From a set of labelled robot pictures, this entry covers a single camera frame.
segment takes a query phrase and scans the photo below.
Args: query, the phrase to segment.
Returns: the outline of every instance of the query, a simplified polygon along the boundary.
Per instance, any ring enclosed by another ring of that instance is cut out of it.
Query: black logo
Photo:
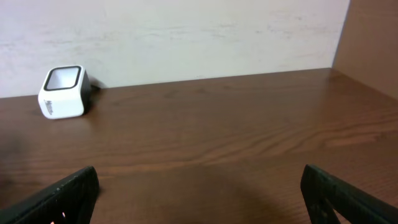
[[[47,110],[49,111],[50,115],[52,115],[52,102],[51,100],[44,100],[45,106],[47,107]]]

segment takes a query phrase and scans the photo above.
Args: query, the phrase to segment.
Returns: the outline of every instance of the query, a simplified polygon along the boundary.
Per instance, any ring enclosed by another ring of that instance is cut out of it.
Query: small dark object
[[[0,210],[0,224],[88,224],[99,189],[94,167],[86,167],[30,198]]]
[[[340,223],[333,209],[351,223],[398,223],[398,209],[313,165],[306,165],[301,191],[311,222]]]

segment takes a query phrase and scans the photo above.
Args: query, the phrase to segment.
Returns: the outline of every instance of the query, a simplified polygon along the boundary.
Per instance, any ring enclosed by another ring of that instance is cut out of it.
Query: table top
[[[309,223],[305,164],[398,205],[398,102],[331,69],[0,99],[0,208],[93,165],[92,223]]]

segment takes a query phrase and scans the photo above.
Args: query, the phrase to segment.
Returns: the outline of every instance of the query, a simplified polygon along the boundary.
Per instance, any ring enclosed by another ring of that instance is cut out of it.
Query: brown wooden panel
[[[398,1],[351,0],[333,68],[398,98]]]
[[[5,98],[0,207],[93,165],[93,223],[307,222],[305,163],[395,202],[378,189],[395,190],[384,174],[397,133],[396,100],[330,69],[107,89],[88,114],[55,121],[36,96]]]

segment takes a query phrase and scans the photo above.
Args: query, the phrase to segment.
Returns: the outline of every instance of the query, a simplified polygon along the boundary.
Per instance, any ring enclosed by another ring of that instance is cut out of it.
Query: white container
[[[53,68],[47,74],[38,101],[48,119],[80,116],[90,103],[90,81],[81,65]]]

